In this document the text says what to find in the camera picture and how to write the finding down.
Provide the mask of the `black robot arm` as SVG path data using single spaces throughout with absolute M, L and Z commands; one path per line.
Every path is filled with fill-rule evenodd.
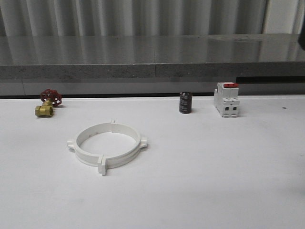
M 300 47 L 302 48 L 302 50 L 305 50 L 305 34 L 304 33 L 299 34 L 298 43 L 299 43 Z

